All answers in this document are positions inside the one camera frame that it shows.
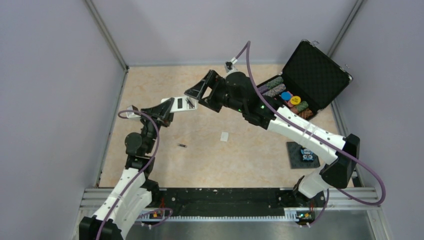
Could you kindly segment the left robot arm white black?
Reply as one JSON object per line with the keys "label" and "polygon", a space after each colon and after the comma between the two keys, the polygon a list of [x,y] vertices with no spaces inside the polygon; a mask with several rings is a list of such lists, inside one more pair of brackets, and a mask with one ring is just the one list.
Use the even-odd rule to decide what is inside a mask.
{"label": "left robot arm white black", "polygon": [[147,206],[160,202],[157,182],[148,179],[159,149],[160,128],[173,120],[174,97],[151,108],[130,106],[118,113],[122,119],[139,119],[140,132],[124,139],[127,159],[118,183],[92,216],[85,216],[78,226],[80,240],[124,240]]}

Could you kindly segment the black poker chip case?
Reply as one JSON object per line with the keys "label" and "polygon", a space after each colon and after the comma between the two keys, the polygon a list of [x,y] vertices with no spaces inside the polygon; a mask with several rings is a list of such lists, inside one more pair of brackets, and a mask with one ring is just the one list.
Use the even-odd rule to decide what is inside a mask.
{"label": "black poker chip case", "polygon": [[[257,85],[263,96],[306,120],[313,119],[351,83],[352,76],[313,43],[301,40],[280,74]],[[299,96],[301,103],[284,101],[281,93]]]}

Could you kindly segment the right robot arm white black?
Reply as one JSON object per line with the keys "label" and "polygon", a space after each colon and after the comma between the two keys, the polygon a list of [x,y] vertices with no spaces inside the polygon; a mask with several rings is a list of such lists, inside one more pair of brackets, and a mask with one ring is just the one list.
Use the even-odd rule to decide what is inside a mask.
{"label": "right robot arm white black", "polygon": [[332,134],[312,124],[273,98],[261,95],[254,82],[240,71],[222,77],[210,70],[184,94],[217,113],[222,107],[238,111],[250,124],[288,137],[316,154],[324,165],[297,182],[293,188],[297,205],[307,206],[328,188],[348,186],[356,165],[352,158],[359,155],[358,136]]}

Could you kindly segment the blue owl toy figure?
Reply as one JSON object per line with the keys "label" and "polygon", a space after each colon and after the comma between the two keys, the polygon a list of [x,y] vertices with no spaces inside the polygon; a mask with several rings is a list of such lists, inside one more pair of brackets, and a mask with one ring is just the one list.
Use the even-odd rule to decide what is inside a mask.
{"label": "blue owl toy figure", "polygon": [[301,148],[300,153],[302,155],[302,161],[304,162],[313,162],[314,153],[308,148]]}

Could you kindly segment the white remote control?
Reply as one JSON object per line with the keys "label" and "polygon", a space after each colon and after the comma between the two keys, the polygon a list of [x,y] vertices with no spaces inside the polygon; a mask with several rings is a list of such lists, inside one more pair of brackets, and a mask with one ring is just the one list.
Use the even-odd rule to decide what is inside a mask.
{"label": "white remote control", "polygon": [[[198,109],[198,101],[188,97],[188,96],[177,96],[177,97],[173,97],[175,98],[175,101],[173,103],[172,109],[171,109],[171,113],[180,113],[180,112],[189,112],[189,111],[195,111]],[[186,102],[186,98],[189,98],[191,100],[191,102],[195,105],[195,109],[189,109],[187,102]],[[169,98],[163,98],[161,100],[161,103],[163,103],[166,99]]]}

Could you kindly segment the yellow round chip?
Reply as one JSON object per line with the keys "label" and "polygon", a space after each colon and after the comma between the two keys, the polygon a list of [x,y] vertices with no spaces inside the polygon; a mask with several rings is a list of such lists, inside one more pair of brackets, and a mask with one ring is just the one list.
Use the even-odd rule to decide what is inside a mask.
{"label": "yellow round chip", "polygon": [[290,102],[292,105],[296,106],[296,105],[299,105],[299,104],[302,102],[302,99],[301,99],[301,97],[300,97],[300,96],[295,95],[295,96],[293,96],[293,97],[289,100],[289,102]]}

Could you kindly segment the black studded base plate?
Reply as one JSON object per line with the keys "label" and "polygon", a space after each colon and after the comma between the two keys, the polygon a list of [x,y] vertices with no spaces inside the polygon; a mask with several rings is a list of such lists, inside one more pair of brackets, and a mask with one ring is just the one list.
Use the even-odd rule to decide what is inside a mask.
{"label": "black studded base plate", "polygon": [[319,158],[313,151],[314,161],[302,161],[301,148],[306,147],[303,147],[294,141],[289,141],[286,143],[286,148],[291,169],[316,169],[320,167],[321,164]]}

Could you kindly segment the black mounting rail base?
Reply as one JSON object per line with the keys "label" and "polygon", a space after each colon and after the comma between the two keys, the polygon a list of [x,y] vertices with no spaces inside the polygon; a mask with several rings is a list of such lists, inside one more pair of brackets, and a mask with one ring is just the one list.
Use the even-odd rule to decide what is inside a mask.
{"label": "black mounting rail base", "polygon": [[174,217],[285,217],[290,208],[309,211],[324,206],[324,193],[296,197],[284,188],[161,188],[150,208],[170,208]]}

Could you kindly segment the aluminium frame rail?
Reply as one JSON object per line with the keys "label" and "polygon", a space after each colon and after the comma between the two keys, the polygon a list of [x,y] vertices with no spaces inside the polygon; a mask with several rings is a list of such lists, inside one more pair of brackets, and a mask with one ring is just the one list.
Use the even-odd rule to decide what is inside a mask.
{"label": "aluminium frame rail", "polygon": [[144,213],[172,209],[171,222],[312,222],[321,210],[367,211],[378,195],[372,187],[335,188],[298,203],[289,188],[161,188]]}

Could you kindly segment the white battery cover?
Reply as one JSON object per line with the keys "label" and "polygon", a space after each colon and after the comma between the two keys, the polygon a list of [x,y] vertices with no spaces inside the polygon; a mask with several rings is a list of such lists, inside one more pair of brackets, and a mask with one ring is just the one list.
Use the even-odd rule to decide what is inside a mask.
{"label": "white battery cover", "polygon": [[229,139],[229,133],[223,131],[220,135],[220,141],[221,142],[227,142],[228,139]]}

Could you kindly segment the blue round chip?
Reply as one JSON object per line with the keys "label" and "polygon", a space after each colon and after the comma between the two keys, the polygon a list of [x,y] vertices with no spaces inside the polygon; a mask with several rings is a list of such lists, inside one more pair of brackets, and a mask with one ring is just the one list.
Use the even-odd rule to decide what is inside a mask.
{"label": "blue round chip", "polygon": [[282,100],[284,100],[286,102],[289,102],[290,99],[293,97],[293,95],[289,91],[282,92],[280,94],[280,96],[281,96]]}

